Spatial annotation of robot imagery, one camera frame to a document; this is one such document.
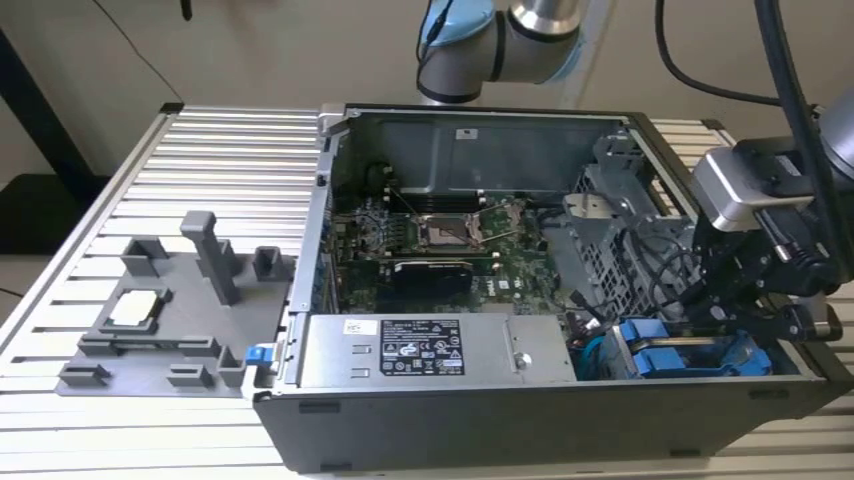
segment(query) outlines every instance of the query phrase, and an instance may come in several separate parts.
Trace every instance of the floor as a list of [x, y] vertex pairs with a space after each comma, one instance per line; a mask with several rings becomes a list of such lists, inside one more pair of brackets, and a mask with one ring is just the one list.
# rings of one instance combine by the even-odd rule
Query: floor
[[[50, 260], [49, 256], [0, 255], [0, 287], [27, 293]], [[19, 300], [0, 292], [0, 325], [15, 310]]]

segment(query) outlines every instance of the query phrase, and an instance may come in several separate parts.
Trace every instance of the slotted aluminum surface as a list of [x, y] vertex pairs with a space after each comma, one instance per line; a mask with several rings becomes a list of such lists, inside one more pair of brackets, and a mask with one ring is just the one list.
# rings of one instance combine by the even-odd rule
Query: slotted aluminum surface
[[[690, 167], [708, 148], [732, 141], [698, 121], [656, 125]], [[118, 255], [133, 235], [157, 234], [167, 250], [190, 251], [179, 221], [187, 210], [205, 208], [217, 212], [218, 234], [238, 251], [273, 244], [297, 254], [314, 131], [316, 112], [305, 111], [187, 108], [159, 117], [78, 240], [73, 234], [0, 328], [0, 341], [11, 339], [0, 354], [0, 473], [31, 480], [300, 478], [281, 466], [245, 400], [62, 398], [53, 390], [125, 272]], [[854, 285], [832, 300], [847, 323], [833, 346], [854, 369]], [[698, 421], [725, 414], [721, 405]], [[854, 396], [847, 396], [803, 420], [767, 424], [712, 459], [388, 472], [384, 478], [836, 480], [854, 476], [853, 450]]]

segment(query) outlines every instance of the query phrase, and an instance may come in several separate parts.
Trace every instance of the black cable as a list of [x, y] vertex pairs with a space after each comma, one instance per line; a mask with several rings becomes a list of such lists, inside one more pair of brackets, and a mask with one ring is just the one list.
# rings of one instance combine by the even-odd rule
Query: black cable
[[668, 67], [668, 71], [677, 78], [677, 80], [685, 83], [689, 87], [700, 90], [701, 92], [707, 92], [712, 95], [729, 98], [732, 100], [740, 100], [743, 102], [752, 102], [776, 107], [781, 106], [781, 100], [779, 98], [743, 93], [735, 90], [716, 87], [715, 85], [709, 85], [708, 83], [693, 79], [685, 74], [682, 70], [680, 70], [680, 67], [677, 67], [677, 64], [674, 63], [670, 56], [670, 48], [668, 47], [668, 39], [665, 37], [665, 0], [656, 0], [656, 43], [658, 44], [658, 55], [662, 57], [662, 62], [665, 63], [665, 67]]
[[143, 56], [143, 54], [141, 53], [139, 49], [137, 48], [137, 45], [134, 44], [134, 40], [131, 40], [131, 37], [129, 37], [129, 34], [125, 32], [125, 29], [122, 28], [122, 26], [119, 25], [119, 22], [117, 22], [117, 19], [113, 18], [113, 15], [110, 14], [110, 12], [107, 11], [107, 9], [105, 8], [105, 6], [102, 5], [102, 2], [99, 0], [93, 0], [93, 3], [95, 4], [95, 6], [101, 9], [102, 12], [105, 12], [105, 15], [107, 16], [107, 18], [110, 19], [110, 22], [114, 24], [114, 26], [117, 27], [117, 30], [119, 30], [119, 33], [122, 34], [122, 36], [125, 37], [125, 39], [129, 42], [129, 45], [131, 46], [131, 49], [134, 49], [134, 53], [137, 53], [137, 56], [139, 57], [139, 59], [146, 63], [146, 65], [149, 65], [149, 68], [151, 69], [153, 72], [155, 72], [155, 75], [158, 75], [158, 77], [161, 77], [161, 80], [163, 81], [163, 83], [166, 84], [166, 86], [170, 88], [170, 90], [173, 90], [173, 93], [175, 94], [175, 96], [178, 97], [178, 100], [185, 103], [185, 98], [181, 96], [181, 94], [178, 93], [178, 90], [175, 90], [175, 87], [173, 86], [173, 84], [170, 83], [170, 81], [166, 79], [166, 77], [163, 76], [163, 74], [161, 73], [161, 71], [155, 68], [155, 66], [151, 64], [151, 62], [149, 61], [149, 59], [146, 59], [146, 57]]
[[854, 248], [848, 222], [843, 214], [843, 205], [833, 185], [831, 162], [823, 147], [819, 128], [811, 119], [804, 91], [799, 82], [789, 40], [777, 0], [756, 0], [757, 19], [765, 53], [775, 77], [775, 85], [783, 101], [784, 113], [801, 154], [807, 176], [811, 178], [816, 211], [821, 219], [824, 241], [828, 243], [831, 257], [841, 264], [840, 283], [852, 279], [854, 269]]
[[[433, 45], [433, 42], [437, 41], [437, 38], [440, 38], [440, 34], [442, 33], [442, 29], [445, 28], [445, 22], [449, 19], [449, 11], [452, 10], [452, 5], [454, 5], [454, 0], [449, 0], [448, 5], [445, 6], [445, 8], [442, 9], [442, 12], [440, 12], [440, 15], [437, 16], [437, 19], [433, 22], [433, 25], [430, 26], [430, 30], [428, 31], [428, 38], [425, 39], [425, 44], [422, 45], [422, 51], [421, 51], [421, 55], [418, 56], [418, 72], [416, 74], [416, 81], [418, 82], [418, 79], [422, 76], [422, 70], [425, 69], [425, 65], [428, 64], [428, 60], [430, 60], [428, 58], [428, 50], [430, 49], [430, 46]], [[425, 13], [425, 22], [428, 22], [428, 15], [430, 14], [430, 5], [428, 5], [428, 12]]]
[[14, 297], [25, 298], [25, 294], [23, 293], [18, 293], [17, 291], [10, 290], [9, 288], [0, 287], [0, 292], [6, 293], [7, 295], [13, 295]]
[[428, 8], [425, 9], [425, 16], [422, 17], [422, 23], [418, 26], [418, 41], [416, 42], [416, 59], [421, 63], [422, 61], [422, 35], [425, 34], [425, 24], [428, 23], [428, 16], [430, 15], [430, 6], [433, 0], [428, 0]]
[[668, 311], [665, 310], [665, 307], [668, 305], [676, 303], [677, 300], [676, 299], [668, 299], [668, 303], [664, 304], [658, 300], [658, 297], [656, 296], [656, 288], [661, 288], [662, 292], [665, 291], [664, 286], [661, 285], [661, 283], [662, 283], [662, 280], [665, 278], [665, 271], [668, 271], [668, 266], [678, 258], [682, 258], [682, 257], [685, 257], [688, 255], [694, 255], [690, 250], [678, 250], [665, 258], [665, 262], [658, 266], [658, 269], [656, 270], [653, 283], [650, 284], [650, 301], [656, 304], [657, 310], [662, 313], [662, 315], [665, 315], [665, 318], [668, 318], [668, 320], [672, 320], [672, 319], [670, 319], [670, 316], [668, 314]]

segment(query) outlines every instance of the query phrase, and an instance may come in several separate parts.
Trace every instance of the white wall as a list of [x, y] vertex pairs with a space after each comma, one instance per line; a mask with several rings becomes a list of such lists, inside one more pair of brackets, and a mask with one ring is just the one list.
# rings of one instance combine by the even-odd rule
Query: white wall
[[[578, 107], [642, 111], [660, 118], [717, 118], [743, 137], [788, 134], [779, 108], [720, 99], [670, 76], [656, 48], [653, 3], [616, 0]], [[781, 4], [808, 100], [829, 104], [854, 87], [854, 1]], [[665, 19], [672, 55], [690, 76], [776, 96], [753, 1], [670, 0]]]
[[[414, 49], [424, 0], [197, 0], [190, 23], [177, 0], [102, 1], [187, 103], [313, 108], [334, 101], [418, 102]], [[576, 106], [717, 117], [743, 136], [787, 133], [777, 109], [717, 99], [669, 76], [656, 52], [653, 0], [612, 1]], [[828, 103], [854, 85], [854, 1], [788, 0], [784, 6], [809, 99]], [[673, 55], [692, 75], [773, 92], [751, 0], [672, 0], [668, 18]], [[161, 104], [175, 100], [170, 90], [90, 0], [2, 0], [0, 27], [85, 157], [111, 172]], [[484, 103], [554, 108], [562, 98], [560, 84], [486, 85]], [[0, 108], [0, 126], [14, 121], [6, 117]], [[3, 128], [5, 147], [26, 145], [22, 134]], [[45, 169], [33, 145], [22, 148], [13, 167], [9, 159], [0, 162], [0, 182], [13, 172]]]
[[[178, 0], [102, 3], [187, 103], [420, 101], [421, 0], [197, 0], [191, 22]], [[111, 171], [170, 90], [90, 0], [3, 0], [0, 26], [85, 157]], [[484, 95], [536, 108], [560, 98], [561, 85], [488, 85]]]

